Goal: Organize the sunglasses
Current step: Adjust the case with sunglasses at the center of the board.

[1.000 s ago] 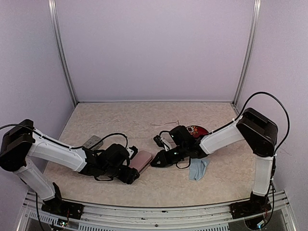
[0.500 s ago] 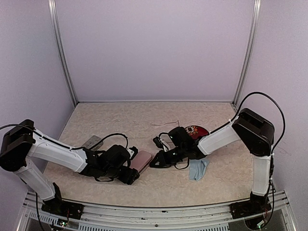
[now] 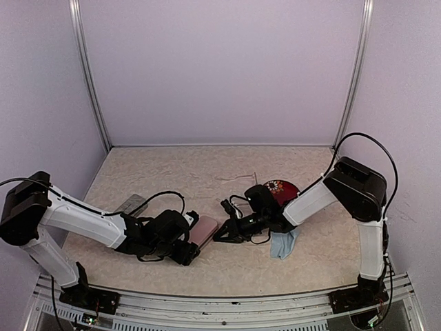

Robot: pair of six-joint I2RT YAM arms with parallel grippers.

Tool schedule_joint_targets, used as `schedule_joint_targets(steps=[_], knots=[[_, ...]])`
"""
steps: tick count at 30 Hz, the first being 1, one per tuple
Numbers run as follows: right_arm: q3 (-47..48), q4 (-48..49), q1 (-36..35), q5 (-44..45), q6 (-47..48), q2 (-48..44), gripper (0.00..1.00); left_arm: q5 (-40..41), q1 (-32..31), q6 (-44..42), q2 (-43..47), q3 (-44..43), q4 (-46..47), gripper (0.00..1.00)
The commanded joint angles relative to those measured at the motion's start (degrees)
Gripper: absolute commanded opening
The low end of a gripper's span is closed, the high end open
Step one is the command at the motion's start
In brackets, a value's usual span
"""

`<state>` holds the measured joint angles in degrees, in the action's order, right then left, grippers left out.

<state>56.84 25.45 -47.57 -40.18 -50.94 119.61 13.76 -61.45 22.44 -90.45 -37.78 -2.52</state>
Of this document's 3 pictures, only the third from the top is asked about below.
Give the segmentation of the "pink glasses case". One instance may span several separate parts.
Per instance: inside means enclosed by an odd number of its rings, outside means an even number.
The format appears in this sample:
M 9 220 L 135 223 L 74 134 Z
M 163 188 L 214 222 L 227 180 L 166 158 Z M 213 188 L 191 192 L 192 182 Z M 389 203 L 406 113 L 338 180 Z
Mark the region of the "pink glasses case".
M 217 220 L 209 216 L 200 216 L 197 224 L 189 231 L 189 242 L 196 244 L 202 250 L 218 230 Z

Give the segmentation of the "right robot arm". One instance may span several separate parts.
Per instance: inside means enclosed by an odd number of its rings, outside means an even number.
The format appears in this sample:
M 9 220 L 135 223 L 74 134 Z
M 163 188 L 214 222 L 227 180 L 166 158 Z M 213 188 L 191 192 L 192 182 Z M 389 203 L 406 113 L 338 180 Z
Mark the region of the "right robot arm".
M 324 215 L 329 208 L 338 208 L 357 224 L 360 269 L 354 287 L 330 293 L 333 312 L 391 302 L 391 292 L 384 283 L 388 241 L 386 189 L 387 182 L 380 173 L 342 157 L 305 190 L 283 180 L 247 189 L 241 196 L 251 209 L 247 216 L 234 205 L 236 196 L 221 201 L 229 217 L 213 239 L 219 243 L 252 242 L 266 230 L 270 254 L 285 259 L 293 252 L 298 230 L 305 222 Z

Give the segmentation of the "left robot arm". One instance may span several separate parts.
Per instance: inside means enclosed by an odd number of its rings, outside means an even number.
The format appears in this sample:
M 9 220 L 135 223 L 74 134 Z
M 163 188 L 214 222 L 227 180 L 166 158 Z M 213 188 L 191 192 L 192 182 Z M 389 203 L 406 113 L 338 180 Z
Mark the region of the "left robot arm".
M 189 239 L 199 220 L 195 211 L 165 210 L 154 218 L 138 217 L 140 208 L 130 213 L 107 212 L 65 194 L 44 171 L 15 181 L 18 184 L 7 193 L 3 205 L 1 239 L 26 251 L 58 283 L 62 303 L 115 314 L 120 295 L 93 288 L 85 268 L 68 258 L 47 227 L 93 239 L 143 263 L 171 258 L 187 266 L 200 254 L 199 246 Z

